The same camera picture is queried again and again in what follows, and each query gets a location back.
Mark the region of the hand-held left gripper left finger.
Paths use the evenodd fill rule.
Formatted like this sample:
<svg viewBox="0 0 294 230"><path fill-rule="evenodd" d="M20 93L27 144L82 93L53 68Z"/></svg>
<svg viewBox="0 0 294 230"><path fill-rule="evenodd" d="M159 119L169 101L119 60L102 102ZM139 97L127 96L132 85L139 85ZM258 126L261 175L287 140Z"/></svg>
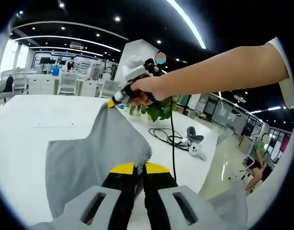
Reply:
<svg viewBox="0 0 294 230"><path fill-rule="evenodd" d="M137 170L133 162L113 167L101 186L66 204L64 230L125 230L134 205Z"/></svg>

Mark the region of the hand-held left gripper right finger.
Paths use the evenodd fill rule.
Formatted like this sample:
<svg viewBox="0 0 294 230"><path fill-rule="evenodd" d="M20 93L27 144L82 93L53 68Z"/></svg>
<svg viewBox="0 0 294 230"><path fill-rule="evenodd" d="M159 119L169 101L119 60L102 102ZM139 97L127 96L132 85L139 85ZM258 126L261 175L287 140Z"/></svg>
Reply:
<svg viewBox="0 0 294 230"><path fill-rule="evenodd" d="M161 165L144 166L145 208L153 230L209 230L212 206L187 186L178 186Z"/></svg>

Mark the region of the person's right hand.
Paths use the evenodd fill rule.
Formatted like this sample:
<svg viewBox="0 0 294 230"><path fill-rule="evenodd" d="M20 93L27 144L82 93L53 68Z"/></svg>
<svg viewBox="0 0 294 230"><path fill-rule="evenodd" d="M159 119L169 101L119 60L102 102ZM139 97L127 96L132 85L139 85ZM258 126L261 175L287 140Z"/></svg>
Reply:
<svg viewBox="0 0 294 230"><path fill-rule="evenodd" d="M150 92L158 101L166 99L171 96L166 84L162 81L161 77L146 77L135 81L131 85L132 91L141 91L137 101L148 102L150 99L147 97L147 92Z"/></svg>

